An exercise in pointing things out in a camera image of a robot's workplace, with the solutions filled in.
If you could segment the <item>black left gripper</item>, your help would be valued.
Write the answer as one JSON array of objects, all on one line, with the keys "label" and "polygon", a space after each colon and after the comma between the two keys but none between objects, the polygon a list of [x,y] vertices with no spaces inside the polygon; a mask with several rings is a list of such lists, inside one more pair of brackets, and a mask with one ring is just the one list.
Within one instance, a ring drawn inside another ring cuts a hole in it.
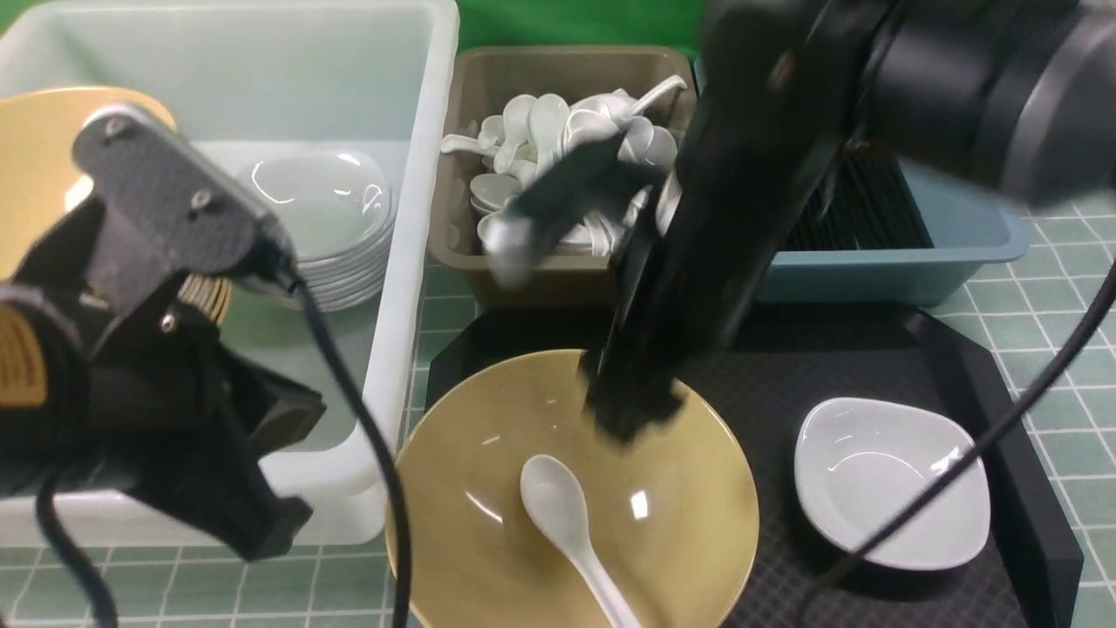
[{"label": "black left gripper", "polygon": [[3,499],[115,490],[248,562],[287,553],[312,509],[260,461],[310,433],[323,394],[230,351],[177,298],[187,276],[275,262],[227,201],[68,212],[3,282]]}]

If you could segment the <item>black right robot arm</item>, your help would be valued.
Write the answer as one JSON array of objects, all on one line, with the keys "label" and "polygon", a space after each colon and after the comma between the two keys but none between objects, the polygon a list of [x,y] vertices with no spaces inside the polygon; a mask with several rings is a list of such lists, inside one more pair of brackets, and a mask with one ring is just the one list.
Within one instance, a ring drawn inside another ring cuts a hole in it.
[{"label": "black right robot arm", "polygon": [[840,302],[833,270],[777,262],[812,194],[862,149],[1040,209],[1113,189],[1113,11],[979,1],[709,1],[704,87],[673,167],[619,158],[629,123],[514,196],[485,261],[522,286],[583,218],[647,206],[609,273],[615,309],[583,357],[586,413],[626,446],[668,424],[674,381],[733,345],[757,303]]}]

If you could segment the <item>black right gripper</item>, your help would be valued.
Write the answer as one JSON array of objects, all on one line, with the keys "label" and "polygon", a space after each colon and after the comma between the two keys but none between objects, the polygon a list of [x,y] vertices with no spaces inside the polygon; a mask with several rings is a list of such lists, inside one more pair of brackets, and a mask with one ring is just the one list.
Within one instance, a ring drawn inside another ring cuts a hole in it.
[{"label": "black right gripper", "polygon": [[[773,258],[857,125],[878,1],[711,1],[705,84],[675,160],[665,231],[650,210],[619,257],[602,349],[583,357],[586,408],[627,445],[681,409],[683,365],[737,336]],[[496,283],[518,287],[590,212],[620,222],[650,166],[619,158],[623,133],[586,141],[487,223]]]}]

